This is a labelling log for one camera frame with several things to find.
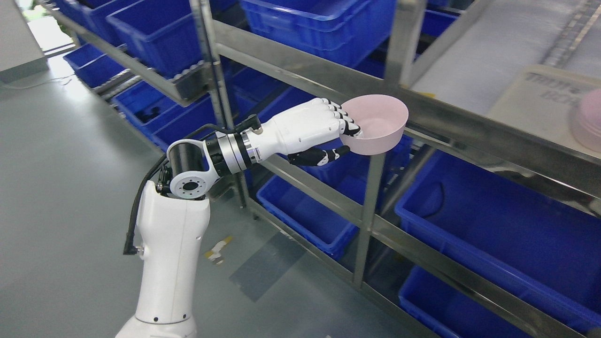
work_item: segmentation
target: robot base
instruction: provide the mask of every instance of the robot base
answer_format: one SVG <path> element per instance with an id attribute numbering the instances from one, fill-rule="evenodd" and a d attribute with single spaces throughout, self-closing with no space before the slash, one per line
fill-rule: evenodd
<path id="1" fill-rule="evenodd" d="M 193 317 L 175 324 L 150 324 L 131 317 L 115 338 L 197 338 Z"/>

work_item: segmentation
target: pink bowl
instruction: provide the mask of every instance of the pink bowl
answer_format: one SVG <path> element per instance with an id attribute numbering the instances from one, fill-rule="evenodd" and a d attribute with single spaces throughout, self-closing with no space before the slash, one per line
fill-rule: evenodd
<path id="1" fill-rule="evenodd" d="M 361 127 L 358 137 L 341 135 L 343 144 L 360 155 L 385 153 L 398 144 L 409 118 L 407 106 L 396 97 L 365 95 L 348 100 L 342 108 Z"/>
<path id="2" fill-rule="evenodd" d="M 601 89 L 582 98 L 572 118 L 572 134 L 583 146 L 601 152 Z"/>

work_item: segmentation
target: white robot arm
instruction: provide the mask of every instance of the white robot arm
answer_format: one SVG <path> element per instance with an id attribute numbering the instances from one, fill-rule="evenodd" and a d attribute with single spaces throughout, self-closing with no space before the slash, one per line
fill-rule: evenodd
<path id="1" fill-rule="evenodd" d="M 207 141 L 174 142 L 166 151 L 170 167 L 159 161 L 138 191 L 124 254 L 139 254 L 144 272 L 136 313 L 117 338 L 197 337 L 192 293 L 210 216 L 204 196 L 217 180 L 274 153 L 289 155 L 292 163 L 323 165 L 348 148 L 324 151 L 313 146 L 361 132 L 339 105 L 327 99 L 290 108 L 263 125 L 255 116 L 232 131 L 220 131 Z M 155 186 L 150 178 L 158 169 L 161 175 Z M 140 247 L 133 246 L 136 224 Z"/>

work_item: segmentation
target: blue crate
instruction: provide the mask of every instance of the blue crate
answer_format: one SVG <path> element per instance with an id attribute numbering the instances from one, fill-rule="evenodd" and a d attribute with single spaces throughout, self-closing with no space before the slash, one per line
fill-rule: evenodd
<path id="1" fill-rule="evenodd" d="M 127 50 L 161 75 L 172 78 L 202 59 L 188 0 L 143 0 L 106 20 Z"/>
<path id="2" fill-rule="evenodd" d="M 86 27 L 86 21 L 77 0 L 53 0 L 59 11 L 78 25 Z"/>
<path id="3" fill-rule="evenodd" d="M 428 0 L 428 5 L 431 6 L 449 7 L 450 4 L 451 0 Z"/>
<path id="4" fill-rule="evenodd" d="M 252 31 L 353 67 L 386 40 L 395 0 L 240 0 Z"/>
<path id="5" fill-rule="evenodd" d="M 283 82 L 252 68 L 244 68 L 237 72 L 232 77 L 230 84 L 230 91 L 234 94 L 240 113 L 239 120 L 246 117 L 251 109 L 279 86 L 284 85 Z"/>
<path id="6" fill-rule="evenodd" d="M 160 128 L 151 138 L 163 151 L 166 151 L 171 143 L 184 138 L 201 126 L 216 123 L 215 111 L 209 95 L 203 96 L 187 108 L 177 107 L 183 110 L 181 114 Z M 212 130 L 209 129 L 202 131 L 194 138 L 200 139 L 211 132 Z"/>
<path id="7" fill-rule="evenodd" d="M 127 121 L 152 140 L 153 134 L 178 117 L 184 108 L 146 82 L 113 97 Z"/>
<path id="8" fill-rule="evenodd" d="M 355 69 L 380 79 L 384 78 L 384 63 L 372 60 L 371 58 L 361 61 Z"/>
<path id="9" fill-rule="evenodd" d="M 210 0 L 211 12 L 218 13 L 232 7 L 238 0 Z"/>
<path id="10" fill-rule="evenodd" d="M 412 236 L 576 331 L 601 327 L 601 220 L 444 153 L 395 211 Z"/>
<path id="11" fill-rule="evenodd" d="M 90 88 L 102 85 L 124 70 L 123 66 L 89 44 L 77 48 L 63 58 L 73 68 L 75 75 Z"/>
<path id="12" fill-rule="evenodd" d="M 257 191 L 257 199 L 270 213 L 335 260 L 342 258 L 344 249 L 358 230 L 277 176 Z"/>
<path id="13" fill-rule="evenodd" d="M 442 338 L 526 338 L 523 331 L 414 267 L 398 293 L 400 307 Z"/>
<path id="14" fill-rule="evenodd" d="M 307 102 L 314 99 L 315 96 L 302 91 L 300 89 L 290 87 L 286 89 L 282 95 L 278 96 L 277 99 L 273 100 L 264 110 L 258 115 L 259 120 L 262 123 L 267 122 L 270 118 L 275 116 L 277 113 L 283 112 L 289 108 L 292 108 L 301 103 Z"/>
<path id="15" fill-rule="evenodd" d="M 115 32 L 115 28 L 106 21 L 106 17 L 138 1 L 139 0 L 88 0 L 88 3 L 92 8 L 82 5 L 81 11 L 86 26 L 90 31 L 96 33 L 96 35 L 113 46 L 118 46 L 124 41 L 121 41 L 117 32 Z"/>
<path id="16" fill-rule="evenodd" d="M 424 14 L 424 23 L 421 27 L 421 32 L 434 37 L 439 37 L 449 28 L 450 25 L 457 20 L 458 16 L 453 14 L 442 13 L 434 10 L 426 10 Z"/>

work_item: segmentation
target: gray floor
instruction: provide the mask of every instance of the gray floor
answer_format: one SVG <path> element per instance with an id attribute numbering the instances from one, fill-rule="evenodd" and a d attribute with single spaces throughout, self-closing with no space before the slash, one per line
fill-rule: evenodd
<path id="1" fill-rule="evenodd" d="M 50 65 L 12 85 L 71 73 Z M 114 336 L 142 270 L 121 255 L 129 208 L 159 152 L 75 79 L 0 88 L 0 152 L 0 337 Z M 223 264 L 199 262 L 200 337 L 411 337 L 310 254 L 252 301 L 230 276 L 277 231 L 225 196 L 202 251 L 228 235 Z"/>

